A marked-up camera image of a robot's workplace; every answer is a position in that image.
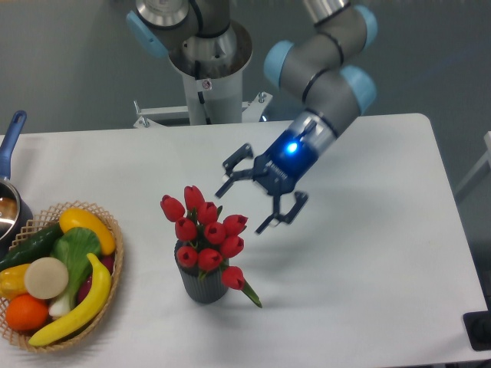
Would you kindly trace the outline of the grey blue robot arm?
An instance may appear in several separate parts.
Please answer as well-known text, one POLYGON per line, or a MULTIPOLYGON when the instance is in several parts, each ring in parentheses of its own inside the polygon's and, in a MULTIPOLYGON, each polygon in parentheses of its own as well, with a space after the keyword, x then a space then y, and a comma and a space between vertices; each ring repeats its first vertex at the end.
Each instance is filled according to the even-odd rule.
MULTIPOLYGON (((306 1, 315 34, 303 44, 275 44, 264 75, 304 110, 261 155, 245 144, 223 162, 222 197, 250 180, 272 198, 270 222, 289 224, 308 195, 296 184, 327 148, 373 103, 369 75, 348 65, 377 36, 374 14, 349 1, 306 1)), ((193 125, 242 121, 242 72, 252 57, 247 30, 230 17, 227 1, 138 1, 126 22, 139 44, 168 58, 181 74, 193 125)))

